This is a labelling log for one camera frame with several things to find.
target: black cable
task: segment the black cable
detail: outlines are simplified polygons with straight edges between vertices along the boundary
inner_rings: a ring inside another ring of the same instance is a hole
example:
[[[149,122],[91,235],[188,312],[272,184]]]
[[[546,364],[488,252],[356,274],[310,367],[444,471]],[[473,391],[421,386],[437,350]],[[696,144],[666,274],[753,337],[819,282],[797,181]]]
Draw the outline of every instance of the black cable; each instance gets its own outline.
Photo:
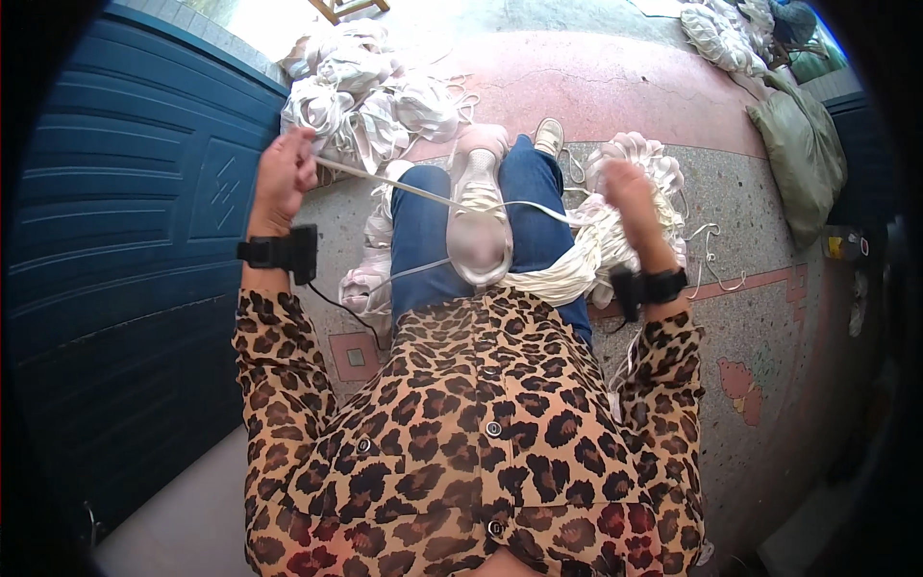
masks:
[[[624,319],[624,318],[623,318],[623,319],[622,319],[622,324],[618,325],[618,328],[617,328],[617,329],[615,329],[614,331],[611,331],[611,332],[607,332],[606,334],[616,334],[617,332],[619,332],[619,331],[621,331],[622,329],[624,329],[624,328],[625,328],[625,325],[627,325],[627,324],[629,324],[628,319]]]
[[[756,102],[759,102],[759,101],[760,101],[760,99],[756,97],[756,94],[754,94],[753,92],[750,92],[750,91],[749,91],[749,88],[747,88],[747,87],[744,86],[743,84],[737,82],[737,81],[734,79],[734,75],[733,75],[733,74],[731,74],[730,72],[728,72],[727,75],[728,75],[729,78],[731,78],[731,82],[734,82],[734,83],[737,84],[740,88],[746,90],[746,91],[747,91],[747,94],[749,94],[749,95],[752,96],[754,99],[756,99]]]
[[[356,319],[356,320],[358,320],[360,325],[366,327],[367,329],[369,329],[370,331],[372,331],[372,334],[375,335],[375,344],[378,346],[378,350],[380,350],[380,351],[386,350],[385,347],[381,346],[381,340],[378,338],[378,333],[375,331],[375,329],[372,328],[371,325],[366,324],[365,321],[363,321],[362,319],[360,319],[359,317],[357,317],[356,314],[355,314],[352,310],[350,310],[350,309],[344,307],[344,306],[341,305],[340,303],[334,303],[333,301],[331,301],[330,299],[328,299],[328,298],[327,298],[326,296],[324,296],[318,289],[314,288],[314,285],[311,284],[310,282],[309,282],[307,285],[311,287],[311,290],[314,291],[315,294],[316,294],[317,296],[319,296],[320,298],[324,299],[324,300],[327,301],[329,304],[334,305],[334,306],[337,307],[337,308],[342,308],[343,310],[345,310],[345,311],[348,312],[349,314],[353,315],[353,318]]]

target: person's right hand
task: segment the person's right hand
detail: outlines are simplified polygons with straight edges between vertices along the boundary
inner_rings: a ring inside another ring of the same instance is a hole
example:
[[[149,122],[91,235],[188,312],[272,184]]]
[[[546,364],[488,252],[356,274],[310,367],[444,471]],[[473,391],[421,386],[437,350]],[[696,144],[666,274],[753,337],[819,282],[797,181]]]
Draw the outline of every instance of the person's right hand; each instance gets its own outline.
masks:
[[[318,166],[311,151],[314,135],[314,128],[293,126],[259,157],[248,237],[289,234],[305,192],[318,185]]]
[[[641,252],[653,242],[663,241],[653,206],[651,183],[644,170],[629,161],[611,159],[603,164],[605,200],[622,215],[625,239]]]

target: black wrist strap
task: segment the black wrist strap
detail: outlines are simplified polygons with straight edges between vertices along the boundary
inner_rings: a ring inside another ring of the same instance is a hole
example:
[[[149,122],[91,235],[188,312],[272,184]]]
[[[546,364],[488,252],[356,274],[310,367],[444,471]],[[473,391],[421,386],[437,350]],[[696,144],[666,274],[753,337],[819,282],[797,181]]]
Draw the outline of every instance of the black wrist strap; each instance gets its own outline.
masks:
[[[679,298],[679,293],[686,288],[689,280],[686,269],[664,270],[650,274],[641,273],[641,302],[645,305],[662,305]]]
[[[641,305],[662,305],[679,298],[688,280],[686,270],[664,270],[655,274],[643,272],[634,274],[625,265],[616,265],[609,272],[609,282],[622,307],[622,316],[627,322],[635,322],[641,316]]]
[[[318,276],[318,226],[296,226],[288,236],[254,236],[237,243],[237,258],[253,269],[287,270],[295,284],[308,284]]]

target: person's left hand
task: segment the person's left hand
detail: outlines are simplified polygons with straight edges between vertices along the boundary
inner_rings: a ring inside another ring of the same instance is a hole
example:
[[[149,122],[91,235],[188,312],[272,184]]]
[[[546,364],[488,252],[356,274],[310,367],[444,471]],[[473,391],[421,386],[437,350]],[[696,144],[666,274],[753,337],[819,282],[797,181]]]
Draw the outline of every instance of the person's left hand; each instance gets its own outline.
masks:
[[[259,157],[247,238],[289,234],[305,192],[318,185],[318,166],[311,151],[314,134],[314,128],[294,126]]]

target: person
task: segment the person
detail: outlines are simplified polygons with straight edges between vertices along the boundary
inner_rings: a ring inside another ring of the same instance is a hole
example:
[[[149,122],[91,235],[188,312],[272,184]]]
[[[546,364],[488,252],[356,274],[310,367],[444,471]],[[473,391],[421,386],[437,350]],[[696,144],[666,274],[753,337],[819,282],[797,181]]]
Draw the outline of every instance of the person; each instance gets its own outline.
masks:
[[[285,235],[315,186],[310,129],[262,155],[248,237]],[[498,168],[505,200],[564,213],[557,121]],[[448,175],[401,178],[450,194]],[[607,200],[643,270],[677,270],[641,169],[605,166]],[[392,199],[392,274],[446,257],[448,209]],[[512,270],[547,267],[568,226],[508,206]],[[383,368],[337,406],[318,335],[284,270],[244,265],[237,329],[249,432],[246,559],[259,574],[661,575],[685,573],[704,538],[699,346],[688,299],[646,305],[616,422],[583,299],[475,295],[450,263],[398,279]]]

